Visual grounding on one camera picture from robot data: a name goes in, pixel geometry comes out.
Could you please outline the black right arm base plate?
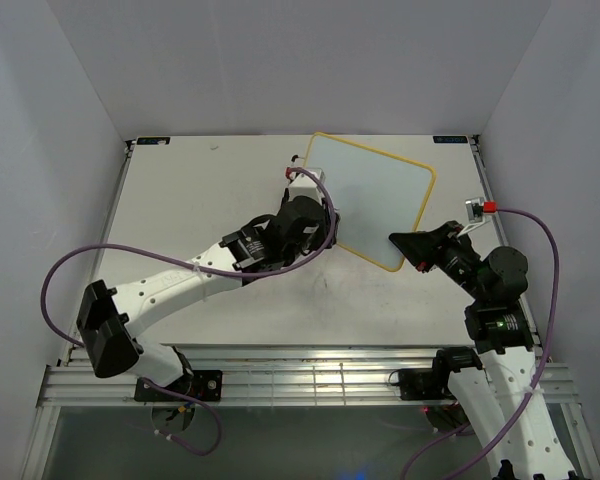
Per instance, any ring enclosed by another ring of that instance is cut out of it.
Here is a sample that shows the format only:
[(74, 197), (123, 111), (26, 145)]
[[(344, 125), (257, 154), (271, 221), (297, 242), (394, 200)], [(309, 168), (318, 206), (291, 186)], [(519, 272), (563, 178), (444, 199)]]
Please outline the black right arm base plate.
[(394, 370), (389, 374), (388, 383), (399, 390), (403, 401), (453, 399), (445, 379), (432, 368)]

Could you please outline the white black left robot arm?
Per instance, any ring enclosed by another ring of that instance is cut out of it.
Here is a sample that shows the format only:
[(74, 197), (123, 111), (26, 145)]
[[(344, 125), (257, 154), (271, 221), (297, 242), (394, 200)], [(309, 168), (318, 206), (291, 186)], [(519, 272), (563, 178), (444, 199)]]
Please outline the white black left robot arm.
[(149, 340), (146, 330), (194, 303), (280, 273), (299, 257), (329, 247), (335, 219), (325, 202), (298, 196), (277, 214), (256, 217), (224, 236), (184, 267), (118, 286), (102, 280), (89, 284), (77, 327), (95, 376), (132, 373), (151, 380), (170, 399), (185, 397), (192, 387), (188, 361), (176, 348)]

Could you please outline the yellow framed whiteboard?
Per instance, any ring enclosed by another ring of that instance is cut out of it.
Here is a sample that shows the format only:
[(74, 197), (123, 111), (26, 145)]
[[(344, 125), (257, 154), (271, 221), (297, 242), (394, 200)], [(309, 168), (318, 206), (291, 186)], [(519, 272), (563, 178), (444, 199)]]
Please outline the yellow framed whiteboard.
[(319, 169), (340, 221), (337, 244), (388, 272), (404, 256), (389, 240), (417, 229), (435, 182), (429, 165), (344, 138), (314, 134), (304, 165)]

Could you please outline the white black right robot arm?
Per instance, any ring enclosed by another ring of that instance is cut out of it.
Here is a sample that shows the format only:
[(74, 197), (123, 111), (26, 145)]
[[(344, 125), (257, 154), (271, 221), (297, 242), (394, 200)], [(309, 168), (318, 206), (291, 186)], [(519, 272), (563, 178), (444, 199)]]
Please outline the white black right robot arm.
[(486, 461), (494, 479), (578, 478), (539, 386), (546, 362), (536, 358), (520, 300), (527, 258), (509, 246), (480, 256), (456, 221), (389, 240), (417, 271), (440, 269), (473, 300), (464, 311), (473, 346), (438, 350), (415, 382), (427, 396), (453, 397), (480, 441), (481, 452), (458, 471)]

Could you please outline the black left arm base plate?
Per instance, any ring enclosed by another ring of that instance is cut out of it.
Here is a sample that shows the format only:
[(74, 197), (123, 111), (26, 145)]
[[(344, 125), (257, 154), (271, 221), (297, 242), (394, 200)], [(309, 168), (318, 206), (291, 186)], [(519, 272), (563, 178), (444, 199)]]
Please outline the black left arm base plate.
[[(222, 396), (223, 371), (222, 370), (193, 370), (168, 386), (165, 390), (195, 398), (203, 402), (218, 402)], [(165, 403), (181, 401), (180, 397), (156, 390), (147, 386), (138, 379), (135, 386), (133, 399), (144, 403)]]

